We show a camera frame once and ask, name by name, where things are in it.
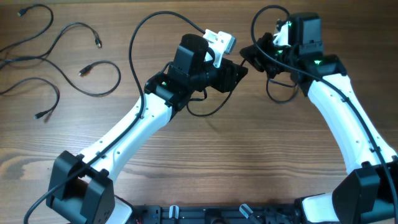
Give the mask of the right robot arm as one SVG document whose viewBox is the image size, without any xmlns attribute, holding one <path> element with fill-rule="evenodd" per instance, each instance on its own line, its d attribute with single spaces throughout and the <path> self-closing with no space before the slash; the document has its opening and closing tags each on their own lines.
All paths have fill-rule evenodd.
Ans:
<svg viewBox="0 0 398 224">
<path fill-rule="evenodd" d="M 288 14 L 274 34 L 241 49 L 257 71 L 273 79 L 290 73 L 294 85 L 318 108 L 335 138 L 347 176 L 330 193 L 296 200 L 300 223 L 373 223 L 397 218 L 397 153 L 360 105 L 347 70 L 323 52 L 317 13 Z"/>
</svg>

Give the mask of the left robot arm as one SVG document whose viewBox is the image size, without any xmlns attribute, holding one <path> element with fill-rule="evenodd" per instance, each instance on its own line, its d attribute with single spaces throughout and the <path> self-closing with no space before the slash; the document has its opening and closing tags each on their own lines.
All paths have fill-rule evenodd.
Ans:
<svg viewBox="0 0 398 224">
<path fill-rule="evenodd" d="M 228 60 L 235 38 L 207 30 L 182 37 L 173 61 L 151 77 L 144 94 L 108 133 L 79 154 L 55 160 L 46 205 L 70 223 L 131 223 L 133 207 L 114 193 L 128 160 L 187 106 L 196 91 L 234 90 L 247 69 Z"/>
</svg>

